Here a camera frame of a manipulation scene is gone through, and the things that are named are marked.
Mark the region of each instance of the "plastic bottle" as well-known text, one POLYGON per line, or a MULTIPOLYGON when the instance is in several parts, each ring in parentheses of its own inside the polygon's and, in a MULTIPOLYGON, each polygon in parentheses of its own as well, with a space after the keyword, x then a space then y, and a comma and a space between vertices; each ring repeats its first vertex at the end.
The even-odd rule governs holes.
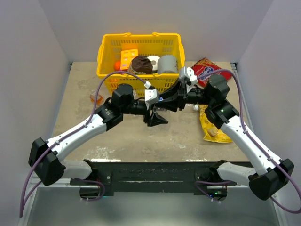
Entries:
MULTIPOLYGON (((91 100, 92 103, 94 103, 95 97, 96 97, 96 90, 93 89, 93 90, 91 90, 91 94, 90 94, 90 100, 91 100)), ((102 102, 103 102, 103 97, 102 97, 102 95, 98 94, 97 95, 96 107, 99 107, 102 102)))

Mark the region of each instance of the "red snack bag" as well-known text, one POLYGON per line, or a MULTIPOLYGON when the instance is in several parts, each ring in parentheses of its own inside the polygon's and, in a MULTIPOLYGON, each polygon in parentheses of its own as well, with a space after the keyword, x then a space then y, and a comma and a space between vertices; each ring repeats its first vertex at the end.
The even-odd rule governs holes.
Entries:
MULTIPOLYGON (((197 61, 196 64, 192 67, 194 70, 194 74, 198 77, 201 76, 201 78, 198 80, 199 84, 202 87, 205 87, 207 84, 207 81, 209 80, 210 76, 207 74, 209 72, 221 69, 219 66, 212 63, 210 60, 208 60, 206 57, 197 61)), ((219 72, 217 74, 221 74, 225 77, 226 80, 229 80, 231 78, 231 75, 228 72, 219 72)))

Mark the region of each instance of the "yellow basket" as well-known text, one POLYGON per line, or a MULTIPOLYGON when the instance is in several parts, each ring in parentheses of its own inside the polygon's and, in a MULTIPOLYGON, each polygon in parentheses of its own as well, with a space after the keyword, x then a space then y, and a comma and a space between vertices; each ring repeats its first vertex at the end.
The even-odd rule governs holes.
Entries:
MULTIPOLYGON (((107 74, 113 72, 115 62, 120 60, 121 51, 135 48, 138 49, 139 55, 144 56, 174 55, 178 61, 178 69, 184 66, 184 48, 178 34, 107 34, 103 36, 103 42, 98 50, 97 76, 103 79, 107 74)), ((179 74, 143 74, 139 76, 148 80, 159 92, 163 92, 175 82, 179 74)), ((130 75, 112 75, 104 83, 111 93, 119 84, 128 83, 140 97, 144 96, 143 84, 130 75)))

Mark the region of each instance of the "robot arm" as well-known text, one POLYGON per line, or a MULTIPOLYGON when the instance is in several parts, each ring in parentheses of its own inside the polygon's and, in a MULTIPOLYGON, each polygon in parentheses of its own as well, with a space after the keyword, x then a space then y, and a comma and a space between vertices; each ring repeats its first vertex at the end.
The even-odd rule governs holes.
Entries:
MULTIPOLYGON (((194 85, 197 78, 191 68, 182 68, 179 79, 171 88, 159 94, 156 89, 145 90, 145 100, 134 100, 133 88, 128 84, 121 84, 113 92, 110 101, 100 106, 91 122, 86 125, 83 121, 69 131, 43 141, 35 140, 32 145, 29 164, 32 166, 37 158, 49 146, 57 143, 60 137, 74 131, 82 125, 85 128, 64 140, 54 147, 45 156, 36 174, 44 185, 50 185, 60 178, 97 179, 97 172, 93 170, 93 164, 89 161, 71 162, 65 161, 65 157, 92 137, 104 133, 116 126, 123 120, 123 114, 143 115, 143 121, 148 126, 155 126, 168 121, 158 115, 156 108, 165 108, 176 112, 182 110, 185 104, 208 105, 205 113, 211 123, 227 134, 244 152, 254 168, 246 168, 219 161, 211 167, 212 176, 207 181, 220 182, 231 180, 249 186, 253 193, 260 199, 266 200, 276 191, 288 183, 287 178, 276 168, 270 159, 262 154, 259 148, 246 136, 242 129, 238 111, 226 100, 229 87, 227 81, 221 76, 214 74, 210 77, 206 87, 200 89, 194 85)), ((254 133, 249 131, 252 137, 269 152, 271 158, 280 165, 289 175, 293 170, 293 163, 281 160, 279 156, 269 150, 254 133)))

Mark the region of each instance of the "yellow snack bag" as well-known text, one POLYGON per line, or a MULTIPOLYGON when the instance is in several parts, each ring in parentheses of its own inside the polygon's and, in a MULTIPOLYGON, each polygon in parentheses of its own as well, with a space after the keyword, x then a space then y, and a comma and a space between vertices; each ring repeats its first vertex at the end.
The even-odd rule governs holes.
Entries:
POLYGON ((213 125, 208 119, 205 114, 205 109, 207 105, 200 105, 199 106, 199 119, 202 124, 202 128, 204 131, 204 140, 216 142, 216 143, 231 143, 233 142, 230 137, 224 134, 220 129, 217 129, 215 125, 213 125))

